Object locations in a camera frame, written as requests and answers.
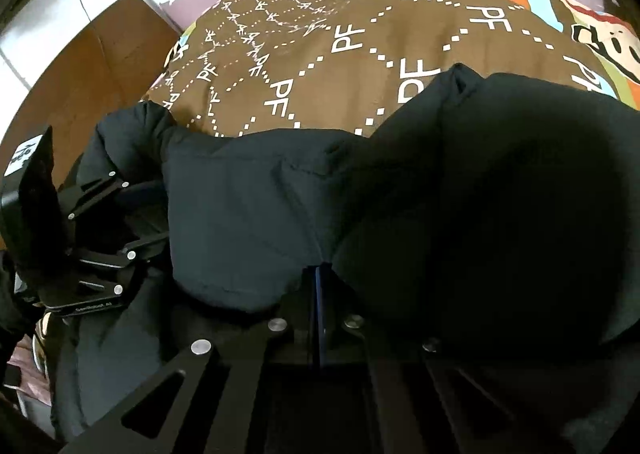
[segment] wooden furniture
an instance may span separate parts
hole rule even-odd
[[[50,124],[53,182],[62,183],[95,124],[140,100],[178,36],[142,0],[116,1],[65,46],[33,86],[0,144],[0,170],[21,142]]]

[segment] metal bolt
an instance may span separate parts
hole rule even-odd
[[[364,317],[360,315],[350,315],[344,320],[344,325],[350,329],[360,329],[364,326]]]
[[[268,326],[271,331],[284,331],[287,329],[287,321],[276,317],[276,319],[271,319],[269,321]]]
[[[431,337],[423,342],[422,349],[424,349],[427,353],[437,353],[440,350],[440,341],[434,337]]]
[[[205,353],[208,353],[210,349],[211,342],[209,342],[207,339],[199,339],[191,344],[191,352],[196,355],[204,355]]]

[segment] white tile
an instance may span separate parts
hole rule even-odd
[[[33,85],[87,24],[78,0],[31,0],[0,36],[0,48]]]

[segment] sticker label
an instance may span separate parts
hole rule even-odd
[[[36,150],[36,147],[38,147],[38,143],[40,142],[41,138],[42,135],[38,135],[31,140],[23,142],[15,148],[14,156],[9,162],[6,171],[4,171],[4,176],[9,176],[10,174],[15,173],[15,171],[21,170],[27,160],[31,158],[31,155]]]

